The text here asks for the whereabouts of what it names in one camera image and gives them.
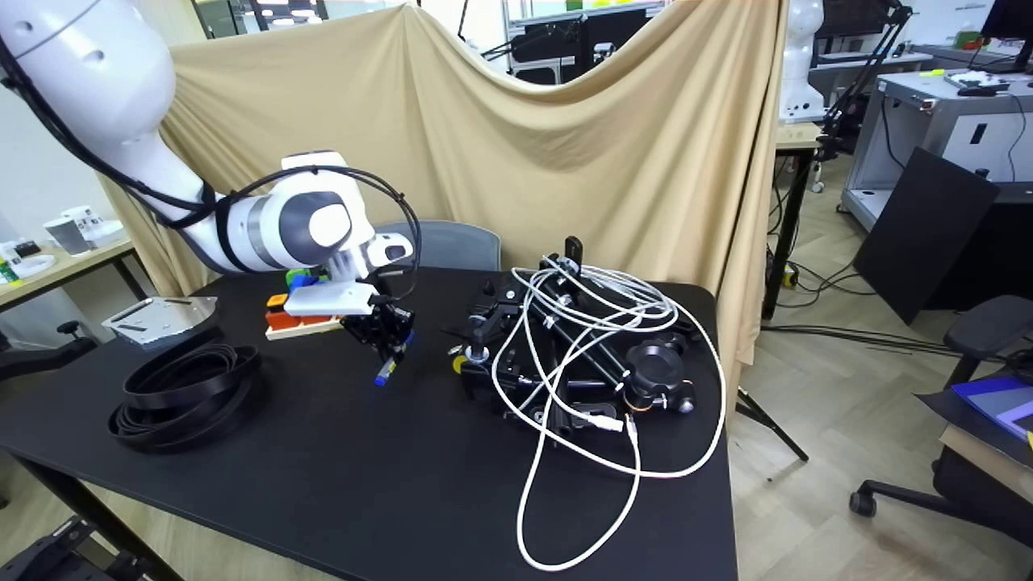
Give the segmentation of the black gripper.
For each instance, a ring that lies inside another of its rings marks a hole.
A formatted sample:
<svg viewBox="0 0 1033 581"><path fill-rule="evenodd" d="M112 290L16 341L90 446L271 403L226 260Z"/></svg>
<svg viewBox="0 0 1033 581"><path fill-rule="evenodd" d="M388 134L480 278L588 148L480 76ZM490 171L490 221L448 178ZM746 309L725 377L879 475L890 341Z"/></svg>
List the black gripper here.
<svg viewBox="0 0 1033 581"><path fill-rule="evenodd" d="M398 304L379 304L369 318L345 318L345 333L374 349L379 366L404 361L415 340L412 312Z"/></svg>

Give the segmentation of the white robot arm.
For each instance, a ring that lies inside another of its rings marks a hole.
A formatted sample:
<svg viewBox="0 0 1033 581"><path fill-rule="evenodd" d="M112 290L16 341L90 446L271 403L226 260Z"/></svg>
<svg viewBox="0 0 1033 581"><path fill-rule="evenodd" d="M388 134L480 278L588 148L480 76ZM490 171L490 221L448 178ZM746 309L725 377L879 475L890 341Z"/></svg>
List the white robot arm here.
<svg viewBox="0 0 1033 581"><path fill-rule="evenodd" d="M385 276L421 256L415 235L379 233L362 189L408 200L338 153L288 154L279 171L215 192L159 135L173 104L172 45L128 0L0 0L4 83L84 165L117 182L194 256L224 276L316 269L291 318L334 318L379 349L408 356L412 312Z"/></svg>

